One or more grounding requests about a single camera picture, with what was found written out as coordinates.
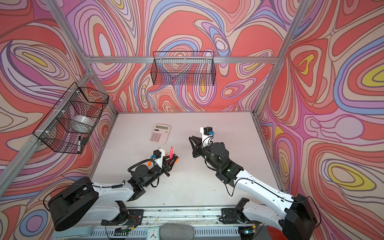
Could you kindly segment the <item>pink marker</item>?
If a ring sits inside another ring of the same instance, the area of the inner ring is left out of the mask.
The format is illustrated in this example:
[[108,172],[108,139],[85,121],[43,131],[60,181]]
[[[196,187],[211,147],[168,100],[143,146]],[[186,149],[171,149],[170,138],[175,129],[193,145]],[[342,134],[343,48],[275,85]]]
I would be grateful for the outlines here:
[[173,155],[174,155],[174,150],[173,150],[173,147],[171,147],[171,149],[170,149],[170,159],[173,158]]

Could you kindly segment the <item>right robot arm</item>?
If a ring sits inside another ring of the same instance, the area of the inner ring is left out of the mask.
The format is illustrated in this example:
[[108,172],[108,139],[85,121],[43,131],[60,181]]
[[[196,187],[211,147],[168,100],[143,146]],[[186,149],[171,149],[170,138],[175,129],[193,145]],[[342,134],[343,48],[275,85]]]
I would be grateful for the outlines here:
[[216,177],[226,186],[251,195],[259,204],[241,198],[231,209],[222,209],[223,224],[263,223],[283,233],[288,240],[309,240],[319,221],[309,202],[301,194],[292,196],[279,191],[252,176],[233,162],[224,143],[209,143],[199,137],[189,137],[193,157],[202,157]]

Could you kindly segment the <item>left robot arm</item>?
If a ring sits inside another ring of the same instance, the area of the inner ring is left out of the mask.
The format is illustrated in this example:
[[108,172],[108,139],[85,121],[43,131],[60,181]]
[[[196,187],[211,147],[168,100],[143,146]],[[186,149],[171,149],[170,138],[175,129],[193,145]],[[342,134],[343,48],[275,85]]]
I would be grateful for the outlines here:
[[175,154],[162,157],[152,168],[141,161],[129,168],[131,178],[120,184],[103,185],[84,177],[65,187],[48,202],[55,230],[62,232],[86,223],[137,227],[141,220],[126,203],[139,199],[161,175],[169,176],[177,159]]

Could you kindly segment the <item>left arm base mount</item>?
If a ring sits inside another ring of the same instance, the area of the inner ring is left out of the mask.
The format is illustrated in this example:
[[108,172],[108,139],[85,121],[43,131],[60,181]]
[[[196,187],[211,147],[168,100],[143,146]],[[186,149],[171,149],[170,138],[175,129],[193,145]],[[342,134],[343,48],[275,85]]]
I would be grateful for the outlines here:
[[102,226],[139,226],[142,224],[143,209],[128,209],[120,212],[113,220],[102,220]]

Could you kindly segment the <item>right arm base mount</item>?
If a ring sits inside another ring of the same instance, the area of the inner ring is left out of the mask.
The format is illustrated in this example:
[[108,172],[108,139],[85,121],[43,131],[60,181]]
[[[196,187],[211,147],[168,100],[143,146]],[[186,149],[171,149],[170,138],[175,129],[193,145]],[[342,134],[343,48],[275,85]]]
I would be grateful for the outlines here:
[[252,224],[258,226],[261,222],[249,220],[243,212],[235,208],[221,208],[219,222],[225,225]]

